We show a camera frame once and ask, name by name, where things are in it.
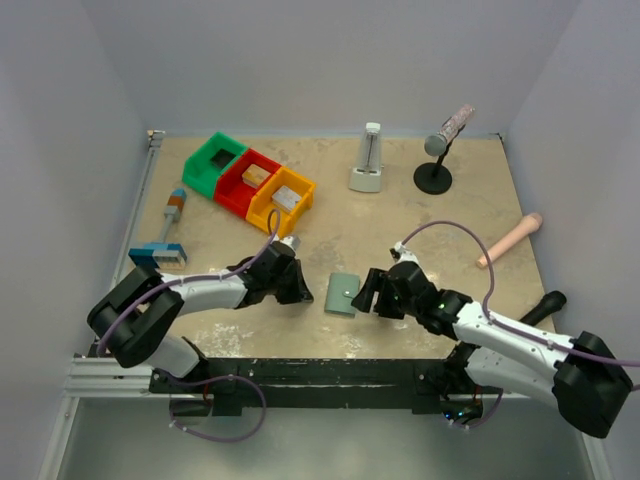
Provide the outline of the green card holder wallet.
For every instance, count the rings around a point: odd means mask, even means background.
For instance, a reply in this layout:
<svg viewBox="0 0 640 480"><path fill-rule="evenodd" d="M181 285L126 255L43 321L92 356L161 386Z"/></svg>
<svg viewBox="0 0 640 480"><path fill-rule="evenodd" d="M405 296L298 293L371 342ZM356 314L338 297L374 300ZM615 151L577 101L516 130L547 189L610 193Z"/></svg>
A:
<svg viewBox="0 0 640 480"><path fill-rule="evenodd" d="M351 273L334 272L329 277L324 311L328 314L354 318L356 309L351 305L359 291L360 277Z"/></svg>

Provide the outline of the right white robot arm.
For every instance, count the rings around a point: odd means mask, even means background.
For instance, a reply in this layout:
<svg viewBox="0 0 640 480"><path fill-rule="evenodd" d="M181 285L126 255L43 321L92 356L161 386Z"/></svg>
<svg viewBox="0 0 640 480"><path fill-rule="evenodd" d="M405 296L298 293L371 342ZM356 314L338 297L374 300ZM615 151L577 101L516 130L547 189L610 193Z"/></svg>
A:
<svg viewBox="0 0 640 480"><path fill-rule="evenodd" d="M608 436L633 390L622 361L600 337L547 332L491 312L463 293L437 288L413 261L370 269L351 304L384 318L410 316L429 333L470 347L462 370L473 383L554 407L591 437Z"/></svg>

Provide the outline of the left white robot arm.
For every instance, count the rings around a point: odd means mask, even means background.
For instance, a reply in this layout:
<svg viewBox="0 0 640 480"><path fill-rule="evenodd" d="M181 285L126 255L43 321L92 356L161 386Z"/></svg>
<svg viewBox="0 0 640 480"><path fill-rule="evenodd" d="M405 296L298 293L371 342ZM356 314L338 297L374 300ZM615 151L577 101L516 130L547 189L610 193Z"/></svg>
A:
<svg viewBox="0 0 640 480"><path fill-rule="evenodd" d="M173 275L138 266L92 308L87 323L99 338L99 355L108 350L123 368L147 364L182 379L204 356L189 340L169 333L177 318L243 309L267 296L281 305L314 301L289 237L214 273Z"/></svg>

